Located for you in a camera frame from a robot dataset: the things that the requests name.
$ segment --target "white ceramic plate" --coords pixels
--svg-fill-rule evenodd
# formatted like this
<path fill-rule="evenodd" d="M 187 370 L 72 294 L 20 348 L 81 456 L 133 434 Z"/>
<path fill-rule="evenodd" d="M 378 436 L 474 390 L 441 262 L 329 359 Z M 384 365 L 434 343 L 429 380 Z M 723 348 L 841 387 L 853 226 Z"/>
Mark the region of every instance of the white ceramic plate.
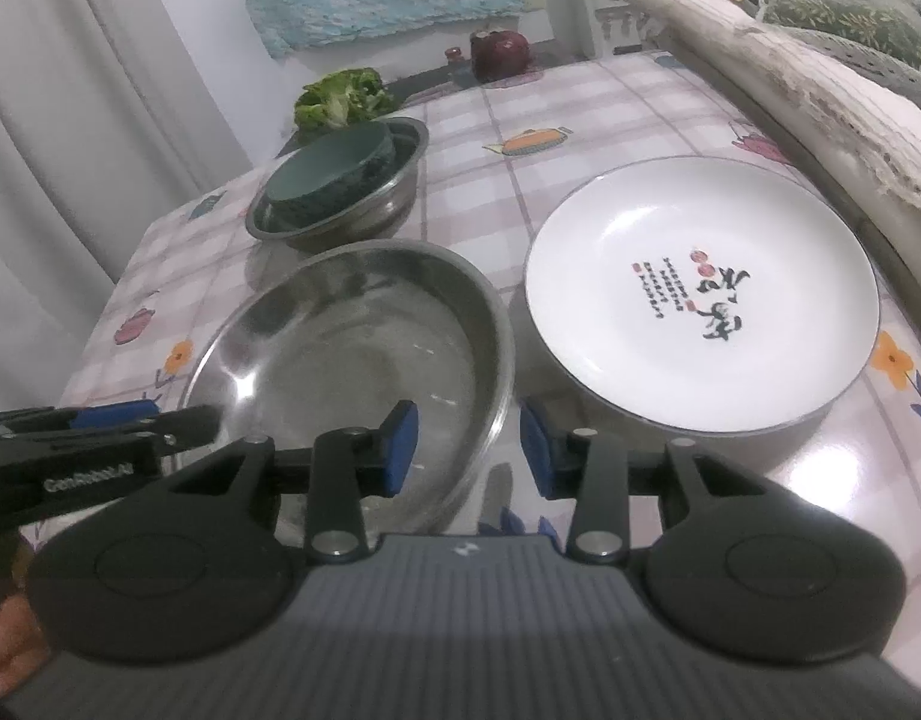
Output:
<path fill-rule="evenodd" d="M 792 179 L 703 157 L 621 167 L 569 196 L 531 248 L 526 296 L 583 386 L 701 433 L 823 408 L 880 325 L 870 261 L 830 208 Z"/>

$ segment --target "checkered tablecloth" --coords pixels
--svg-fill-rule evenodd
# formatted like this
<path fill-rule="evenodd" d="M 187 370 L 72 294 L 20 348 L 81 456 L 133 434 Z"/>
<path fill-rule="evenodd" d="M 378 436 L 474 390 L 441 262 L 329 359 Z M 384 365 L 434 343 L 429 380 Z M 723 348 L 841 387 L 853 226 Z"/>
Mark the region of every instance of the checkered tablecloth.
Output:
<path fill-rule="evenodd" d="M 430 129 L 418 201 L 398 235 L 450 248 L 500 291 L 517 336 L 517 394 L 543 396 L 564 427 L 624 430 L 633 442 L 655 446 L 661 436 L 588 399 L 548 360 L 520 287 L 532 237 L 577 186 L 643 160 L 716 156 L 815 190 L 737 108 L 665 53 L 612 57 L 520 80 L 526 83 L 471 89 L 398 114 Z M 558 130 L 547 140 L 562 142 L 505 156 L 526 130 Z M 277 164 L 151 225 L 87 344 L 65 405 L 150 397 L 162 409 L 177 406 L 196 358 L 222 322 L 300 262 L 282 245 L 254 241 L 243 224 L 253 194 Z M 889 287 L 881 286 L 877 366 L 819 427 L 716 448 L 890 544 L 907 567 L 910 597 L 888 652 L 921 685 L 921 347 Z M 571 505 L 537 495 L 519 449 L 517 417 L 515 406 L 452 531 L 566 536 Z M 635 546 L 659 533 L 651 502 L 635 499 L 632 519 Z M 63 523 L 41 524 L 34 538 L 47 538 Z"/>

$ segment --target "dark green round container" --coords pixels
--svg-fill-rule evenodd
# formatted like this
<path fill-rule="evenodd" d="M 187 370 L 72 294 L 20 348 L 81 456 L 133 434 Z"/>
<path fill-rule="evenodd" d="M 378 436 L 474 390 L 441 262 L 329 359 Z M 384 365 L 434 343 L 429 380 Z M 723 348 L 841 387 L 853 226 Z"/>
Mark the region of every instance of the dark green round container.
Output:
<path fill-rule="evenodd" d="M 306 227 L 366 196 L 389 175 L 396 149 L 383 122 L 363 122 L 324 135 L 277 168 L 265 187 L 271 213 Z"/>

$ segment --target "white curtain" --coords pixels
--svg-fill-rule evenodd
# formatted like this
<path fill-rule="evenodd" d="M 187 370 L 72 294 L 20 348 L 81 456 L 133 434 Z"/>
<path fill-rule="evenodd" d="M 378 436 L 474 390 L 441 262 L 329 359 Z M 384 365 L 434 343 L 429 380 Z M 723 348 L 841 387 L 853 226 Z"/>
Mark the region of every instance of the white curtain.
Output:
<path fill-rule="evenodd" d="M 0 0 L 0 409 L 51 403 L 147 226 L 249 167 L 160 0 Z"/>

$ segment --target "person's hand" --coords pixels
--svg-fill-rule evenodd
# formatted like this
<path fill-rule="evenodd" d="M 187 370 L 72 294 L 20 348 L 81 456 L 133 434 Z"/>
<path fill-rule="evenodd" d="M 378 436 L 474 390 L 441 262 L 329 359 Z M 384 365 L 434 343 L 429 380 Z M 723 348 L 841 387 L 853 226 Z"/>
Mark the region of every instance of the person's hand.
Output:
<path fill-rule="evenodd" d="M 0 698 L 33 674 L 49 654 L 26 596 L 10 596 L 0 607 Z"/>

